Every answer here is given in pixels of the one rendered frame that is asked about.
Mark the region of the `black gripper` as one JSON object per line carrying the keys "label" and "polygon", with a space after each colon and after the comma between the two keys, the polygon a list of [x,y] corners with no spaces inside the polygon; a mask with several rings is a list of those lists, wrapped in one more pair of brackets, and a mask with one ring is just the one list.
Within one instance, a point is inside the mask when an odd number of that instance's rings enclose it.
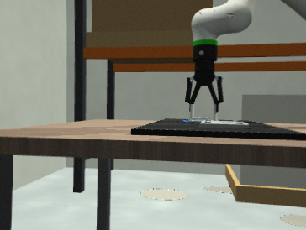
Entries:
{"label": "black gripper", "polygon": [[[219,100],[215,94],[214,87],[212,84],[214,79],[216,79],[217,81]],[[192,97],[190,99],[193,80],[195,80],[197,83],[193,91]],[[195,99],[197,97],[200,87],[207,86],[214,100],[214,121],[217,121],[217,112],[219,111],[219,104],[221,102],[224,102],[223,90],[222,90],[222,80],[223,80],[223,77],[216,76],[214,74],[214,62],[199,61],[195,63],[194,76],[187,78],[187,92],[186,92],[186,98],[185,98],[185,102],[188,102],[190,105],[189,106],[190,118],[194,118],[194,102],[195,102]]]}

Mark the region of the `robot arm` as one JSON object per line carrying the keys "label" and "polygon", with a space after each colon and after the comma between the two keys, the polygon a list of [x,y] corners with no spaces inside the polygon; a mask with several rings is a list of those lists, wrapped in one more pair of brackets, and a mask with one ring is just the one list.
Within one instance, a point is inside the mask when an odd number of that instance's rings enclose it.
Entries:
{"label": "robot arm", "polygon": [[[306,0],[281,0],[306,21]],[[239,33],[252,21],[257,0],[229,0],[198,11],[192,20],[193,61],[217,60],[218,37]]]}

